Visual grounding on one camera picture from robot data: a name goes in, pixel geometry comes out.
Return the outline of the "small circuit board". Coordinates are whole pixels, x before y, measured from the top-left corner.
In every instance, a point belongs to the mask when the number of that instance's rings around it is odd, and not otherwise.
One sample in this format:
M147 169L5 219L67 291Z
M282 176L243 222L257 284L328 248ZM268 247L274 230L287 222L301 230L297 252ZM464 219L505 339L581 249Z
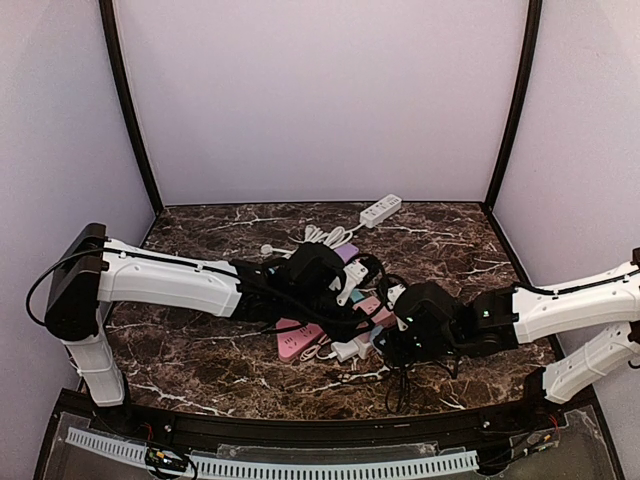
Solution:
M165 469L185 472L189 462L174 453L168 453L161 449L148 448L144 455L145 464L155 469Z

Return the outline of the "black frame left post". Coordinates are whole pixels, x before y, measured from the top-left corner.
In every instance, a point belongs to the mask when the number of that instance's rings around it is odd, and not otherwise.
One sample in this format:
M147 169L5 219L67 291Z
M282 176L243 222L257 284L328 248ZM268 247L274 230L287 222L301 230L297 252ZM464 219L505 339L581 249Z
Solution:
M98 7L112 78L116 88L126 132L147 198L154 215L158 216L163 212L164 204L161 199L161 194L144 144L131 88L127 78L124 55L116 20L115 3L112 0L99 0Z

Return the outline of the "black frame right post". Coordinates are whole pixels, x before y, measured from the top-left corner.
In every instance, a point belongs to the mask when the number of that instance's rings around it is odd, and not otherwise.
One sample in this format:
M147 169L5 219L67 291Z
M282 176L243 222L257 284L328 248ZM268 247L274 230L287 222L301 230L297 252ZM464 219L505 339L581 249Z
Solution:
M529 0L527 2L523 41L512 98L493 173L483 202L483 206L488 214L494 212L515 144L533 67L542 9L542 0Z

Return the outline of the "white usb charger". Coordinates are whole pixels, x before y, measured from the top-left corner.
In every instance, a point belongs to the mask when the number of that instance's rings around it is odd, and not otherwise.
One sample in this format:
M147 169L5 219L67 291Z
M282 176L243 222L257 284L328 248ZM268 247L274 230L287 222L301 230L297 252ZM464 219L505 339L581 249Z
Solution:
M337 361L344 363L354 358L365 360L372 350L372 345L369 341L355 338L346 343L333 342L330 348Z

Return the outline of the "pink triangular power strip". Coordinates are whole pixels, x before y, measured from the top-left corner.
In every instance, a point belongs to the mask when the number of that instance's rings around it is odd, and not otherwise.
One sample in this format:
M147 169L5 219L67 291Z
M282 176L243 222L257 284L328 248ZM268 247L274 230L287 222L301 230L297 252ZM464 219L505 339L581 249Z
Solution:
M315 324L302 327L297 321L289 319L279 320L276 329L281 330L281 333L276 335L278 357L285 363L292 362L324 334Z

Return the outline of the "black frame post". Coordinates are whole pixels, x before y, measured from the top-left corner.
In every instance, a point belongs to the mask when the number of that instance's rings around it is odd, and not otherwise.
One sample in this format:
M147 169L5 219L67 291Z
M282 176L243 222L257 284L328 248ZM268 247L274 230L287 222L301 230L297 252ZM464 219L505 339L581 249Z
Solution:
M147 198L154 215L158 216L163 212L164 204L161 199L161 194L144 144L131 88L127 78L124 55L116 20L115 3L112 0L99 0L98 7L112 78L116 88L126 132Z
M494 212L515 144L533 67L542 9L542 0L529 0L527 2L523 41L512 98L493 173L483 202L483 206L488 214Z

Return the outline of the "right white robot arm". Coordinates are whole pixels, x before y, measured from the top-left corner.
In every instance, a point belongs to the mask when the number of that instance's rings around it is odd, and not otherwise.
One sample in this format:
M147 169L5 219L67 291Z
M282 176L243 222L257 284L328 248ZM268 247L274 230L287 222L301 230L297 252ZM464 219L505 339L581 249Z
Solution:
M468 304L433 282L415 284L396 296L393 312L396 327L377 335L374 345L396 368L444 356L486 357L603 326L581 348L527 377L529 396L564 404L639 354L639 253L591 277L544 287L514 284Z

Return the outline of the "pink white cube adapter cluster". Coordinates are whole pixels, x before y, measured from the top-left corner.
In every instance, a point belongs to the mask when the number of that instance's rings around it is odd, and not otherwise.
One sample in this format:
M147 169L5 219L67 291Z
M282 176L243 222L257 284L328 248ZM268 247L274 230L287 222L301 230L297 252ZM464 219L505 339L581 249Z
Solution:
M375 326L390 328L396 325L396 317L386 307L380 308L380 301L373 297L367 297L354 305L354 310L371 317Z

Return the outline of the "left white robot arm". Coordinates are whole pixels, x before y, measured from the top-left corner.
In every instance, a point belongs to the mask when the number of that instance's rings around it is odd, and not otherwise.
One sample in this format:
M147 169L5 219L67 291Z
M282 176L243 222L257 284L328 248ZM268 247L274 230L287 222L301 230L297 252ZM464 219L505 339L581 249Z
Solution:
M346 342L373 326L351 299L369 274L319 243L262 263L206 261L136 248L90 223L42 274L51 281L46 310L31 319L66 346L97 407L121 407L128 385L104 332L101 304L164 305L269 327L285 318Z

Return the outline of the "purple power strip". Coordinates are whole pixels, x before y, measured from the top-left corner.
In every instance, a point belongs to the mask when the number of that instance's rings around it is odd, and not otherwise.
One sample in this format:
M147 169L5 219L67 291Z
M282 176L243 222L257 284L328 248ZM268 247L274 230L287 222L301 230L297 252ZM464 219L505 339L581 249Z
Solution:
M353 257L359 253L359 249L351 244L346 243L335 249L335 253L345 262L349 262Z

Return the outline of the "white power strip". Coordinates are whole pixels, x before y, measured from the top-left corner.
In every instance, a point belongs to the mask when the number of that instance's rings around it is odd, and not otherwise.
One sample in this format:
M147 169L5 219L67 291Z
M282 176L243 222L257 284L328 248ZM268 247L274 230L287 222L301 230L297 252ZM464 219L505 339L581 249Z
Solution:
M374 228L402 207L402 199L388 194L360 212L359 222L366 228Z

